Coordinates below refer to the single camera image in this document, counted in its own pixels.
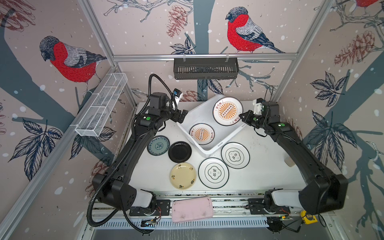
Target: bird's red breast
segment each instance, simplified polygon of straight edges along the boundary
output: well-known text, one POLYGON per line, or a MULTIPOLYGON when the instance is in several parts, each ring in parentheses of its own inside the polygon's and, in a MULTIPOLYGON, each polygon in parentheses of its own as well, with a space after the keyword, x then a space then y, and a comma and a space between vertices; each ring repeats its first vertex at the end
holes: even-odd
POLYGON ((234 46, 238 51, 250 51, 253 52, 255 49, 261 47, 261 44, 253 43, 247 41, 240 37, 236 28, 244 26, 248 21, 249 16, 246 14, 239 15, 233 23, 228 21, 228 41, 232 46, 234 46))
POLYGON ((378 0, 356 0, 356 5, 359 7, 368 7, 377 1, 378 0))
POLYGON ((68 57, 68 52, 62 42, 54 46, 53 52, 56 59, 54 61, 51 60, 51 63, 70 81, 77 83, 87 82, 96 72, 96 63, 91 63, 82 68, 71 68, 65 65, 64 61, 68 57))

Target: gray floor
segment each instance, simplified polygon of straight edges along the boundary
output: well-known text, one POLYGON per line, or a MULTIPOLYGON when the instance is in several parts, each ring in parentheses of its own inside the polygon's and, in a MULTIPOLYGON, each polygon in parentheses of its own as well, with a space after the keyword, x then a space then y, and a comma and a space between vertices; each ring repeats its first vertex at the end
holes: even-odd
MULTIPOLYGON (((293 229, 297 229, 299 223, 290 225, 293 229)), ((150 236, 142 237, 141 233, 136 230, 95 230, 92 240, 250 240, 250 239, 266 239, 266 240, 328 240, 332 239, 327 228, 320 223, 305 225, 300 229, 299 233, 282 230, 280 234, 272 234, 266 228, 210 228, 210 229, 183 229, 183 230, 156 230, 150 236)))

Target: pink case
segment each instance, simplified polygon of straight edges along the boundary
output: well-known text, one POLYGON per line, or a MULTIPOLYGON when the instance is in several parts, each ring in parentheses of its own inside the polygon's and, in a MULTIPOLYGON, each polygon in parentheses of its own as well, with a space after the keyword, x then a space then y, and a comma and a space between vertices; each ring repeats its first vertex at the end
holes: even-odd
POLYGON ((211 218, 213 215, 210 197, 181 200, 172 204, 172 221, 176 223, 211 218))

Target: bird's head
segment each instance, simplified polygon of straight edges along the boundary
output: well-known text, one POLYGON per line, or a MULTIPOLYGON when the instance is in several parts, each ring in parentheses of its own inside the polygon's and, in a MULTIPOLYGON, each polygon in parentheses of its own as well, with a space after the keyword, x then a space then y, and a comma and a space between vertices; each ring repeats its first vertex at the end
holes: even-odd
POLYGON ((50 59, 51 61, 56 60, 53 47, 60 41, 54 36, 45 37, 40 43, 40 52, 44 61, 50 59))
POLYGON ((229 11, 225 19, 233 23, 235 19, 242 14, 247 15, 248 14, 247 9, 245 7, 235 7, 229 11))

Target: beige plate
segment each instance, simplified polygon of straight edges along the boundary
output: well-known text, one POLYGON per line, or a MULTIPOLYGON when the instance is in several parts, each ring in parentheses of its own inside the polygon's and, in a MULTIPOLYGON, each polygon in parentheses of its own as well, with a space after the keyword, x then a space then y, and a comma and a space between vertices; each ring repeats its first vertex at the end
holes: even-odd
POLYGON ((196 180, 196 170, 189 163, 182 162, 173 167, 170 172, 170 182, 179 189, 190 188, 196 180))

